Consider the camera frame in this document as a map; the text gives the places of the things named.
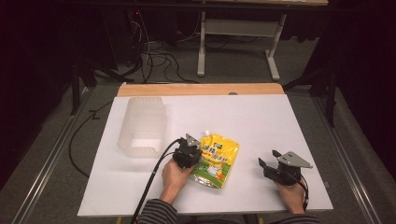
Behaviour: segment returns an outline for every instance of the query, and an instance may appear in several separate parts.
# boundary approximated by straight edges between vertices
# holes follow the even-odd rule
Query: human hand
[[[194,167],[181,169],[177,163],[171,159],[163,167],[163,193],[160,200],[172,204],[179,192],[184,188],[189,178],[189,175]]]
[[[281,185],[275,182],[275,185],[279,189],[280,198],[282,199],[283,203],[288,208],[291,214],[304,214],[304,189],[298,183],[295,183],[291,186]]]

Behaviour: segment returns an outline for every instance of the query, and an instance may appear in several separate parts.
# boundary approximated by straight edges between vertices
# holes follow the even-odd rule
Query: yellow pouch
[[[219,134],[201,139],[201,162],[191,172],[190,179],[222,189],[239,150],[239,144]]]

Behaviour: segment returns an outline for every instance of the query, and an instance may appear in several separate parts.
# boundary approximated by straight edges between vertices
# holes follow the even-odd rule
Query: translucent plastic bin
[[[159,158],[163,153],[166,107],[161,97],[132,97],[118,145],[128,157]]]

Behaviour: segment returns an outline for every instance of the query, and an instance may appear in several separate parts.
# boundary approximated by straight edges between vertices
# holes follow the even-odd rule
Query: white tabletop
[[[79,216],[130,216],[134,213],[157,160],[131,159],[117,146],[120,127],[130,97],[116,97]],[[174,207],[180,214],[257,213],[286,210],[276,186],[264,177],[258,158],[276,166],[272,150],[294,151],[310,162],[302,169],[309,185],[308,210],[332,209],[314,159],[285,94],[162,96],[166,106],[165,147],[186,133],[200,139],[204,131],[218,133],[240,144],[223,189],[193,181],[179,194]],[[161,167],[170,159],[166,158]],[[147,199],[158,198],[163,189],[161,172]]]

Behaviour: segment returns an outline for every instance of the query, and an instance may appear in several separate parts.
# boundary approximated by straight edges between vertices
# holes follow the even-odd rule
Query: gray floor
[[[157,51],[170,52],[175,55],[179,64],[179,74],[186,79],[201,83],[254,83],[273,82],[269,69],[263,58],[263,50],[267,39],[252,43],[252,38],[237,38],[230,41],[224,48],[224,40],[211,39],[206,52],[205,77],[196,76],[198,46],[195,41],[183,42],[177,48],[163,46]],[[281,76],[280,83],[288,83],[299,77],[309,60],[316,41],[298,43],[296,39],[281,41],[276,51],[276,65]],[[160,43],[150,45],[154,53]],[[166,70],[164,58],[153,60],[151,82],[167,82],[177,79],[175,62]],[[149,73],[145,64],[144,74]],[[140,72],[132,75],[136,82],[143,80]],[[63,142],[57,142],[65,124],[76,119],[71,130],[73,133],[78,125],[91,113],[110,101],[117,93],[119,82],[98,78],[99,85],[84,93],[86,103],[79,115],[74,118],[71,111],[71,91],[64,95],[63,101],[51,113],[43,124],[43,130],[35,140],[31,149],[8,180],[0,193],[0,222],[11,223],[18,213],[26,195],[35,183],[49,154],[59,147],[56,166],[49,179],[45,179],[44,190],[38,192],[33,209],[26,214],[26,223],[116,223],[115,217],[77,217],[88,179],[78,173],[71,165],[67,155],[67,147],[71,137],[68,135]],[[361,133],[359,125],[348,110],[340,91],[336,95],[334,109],[335,128],[329,128],[321,111],[321,99],[313,99],[306,92],[307,87],[299,87],[288,91],[290,103],[302,128],[306,142],[315,158],[323,181],[329,185],[328,193],[334,210],[315,213],[322,223],[394,223],[396,220],[396,185],[394,179],[386,171],[382,162],[371,149],[370,144]],[[101,110],[97,117],[90,120],[80,130],[73,142],[73,155],[79,167],[89,172],[92,168],[95,152],[106,125],[106,116],[110,107]],[[288,214],[259,214],[265,223],[286,217]]]

